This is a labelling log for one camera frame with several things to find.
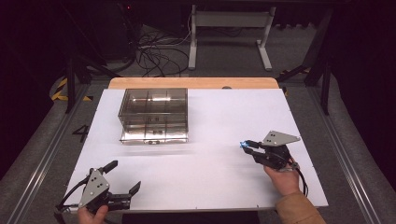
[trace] person's hand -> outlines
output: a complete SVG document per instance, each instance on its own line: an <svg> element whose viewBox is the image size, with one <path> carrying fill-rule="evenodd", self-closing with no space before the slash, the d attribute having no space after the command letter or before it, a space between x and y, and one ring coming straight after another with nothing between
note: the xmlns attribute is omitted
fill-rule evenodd
<svg viewBox="0 0 396 224"><path fill-rule="evenodd" d="M79 224L103 224L107 215L107 205L102 205L96 215L90 213L86 207L78 209L78 223Z"/></svg>
<svg viewBox="0 0 396 224"><path fill-rule="evenodd" d="M264 171L271 177L275 188L282 196L300 191L297 171L278 172L268 166L264 166Z"/></svg>

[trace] transparent container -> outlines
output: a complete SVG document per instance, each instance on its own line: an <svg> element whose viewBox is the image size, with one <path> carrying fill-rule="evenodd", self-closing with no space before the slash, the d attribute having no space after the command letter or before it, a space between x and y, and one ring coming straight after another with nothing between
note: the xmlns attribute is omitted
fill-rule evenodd
<svg viewBox="0 0 396 224"><path fill-rule="evenodd" d="M123 144L188 142L187 89L127 89L120 107Z"/></svg>

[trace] white paper sheet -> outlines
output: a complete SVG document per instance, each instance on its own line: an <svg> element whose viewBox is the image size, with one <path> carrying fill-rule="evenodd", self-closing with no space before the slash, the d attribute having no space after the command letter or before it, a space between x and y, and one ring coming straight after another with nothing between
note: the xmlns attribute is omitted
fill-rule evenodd
<svg viewBox="0 0 396 224"><path fill-rule="evenodd" d="M261 210L273 208L280 195L262 165L239 146L262 141L274 130L300 136L282 90L189 90L189 142L125 146L118 118L124 90L105 90L68 190L90 168L118 160L105 175L112 193L126 193L141 181L131 210L176 212ZM288 144L300 163L314 206L327 206L304 140ZM81 187L67 200L78 203Z"/></svg>

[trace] table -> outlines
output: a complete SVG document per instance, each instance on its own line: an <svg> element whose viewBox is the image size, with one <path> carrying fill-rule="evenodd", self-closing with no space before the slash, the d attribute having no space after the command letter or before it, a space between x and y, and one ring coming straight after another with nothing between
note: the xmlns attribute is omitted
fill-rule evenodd
<svg viewBox="0 0 396 224"><path fill-rule="evenodd" d="M220 89L224 85L233 89ZM189 143L120 143L117 115L123 88L163 87L189 88ZM90 168L118 160L119 166L105 175L112 193L125 193L142 181L131 209L123 213L274 208L280 196L270 178L239 147L240 141L261 141L270 130L300 136L283 91L272 78L114 78L109 88L102 95L67 191ZM302 167L309 199L315 206L327 206L304 139L288 147ZM66 203L78 203L81 193L82 188Z"/></svg>
<svg viewBox="0 0 396 224"><path fill-rule="evenodd" d="M257 40L257 47L262 57L262 64L266 71L272 70L270 59L265 49L268 35L270 33L272 20L275 15L275 7L271 7L269 11L264 12L222 12L222 11L198 11L196 5L192 6L191 11L191 44L189 69L195 69L197 39L196 27L262 27L265 28L262 38Z"/></svg>

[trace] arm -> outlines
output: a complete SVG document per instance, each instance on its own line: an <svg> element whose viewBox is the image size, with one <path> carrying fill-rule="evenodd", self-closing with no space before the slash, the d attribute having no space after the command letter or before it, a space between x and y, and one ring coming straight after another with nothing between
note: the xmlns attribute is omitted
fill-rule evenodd
<svg viewBox="0 0 396 224"><path fill-rule="evenodd" d="M271 177L274 186L283 196L276 203L276 210L282 223L326 223L314 205L301 193L296 171L280 173L269 167L264 167L264 171Z"/></svg>

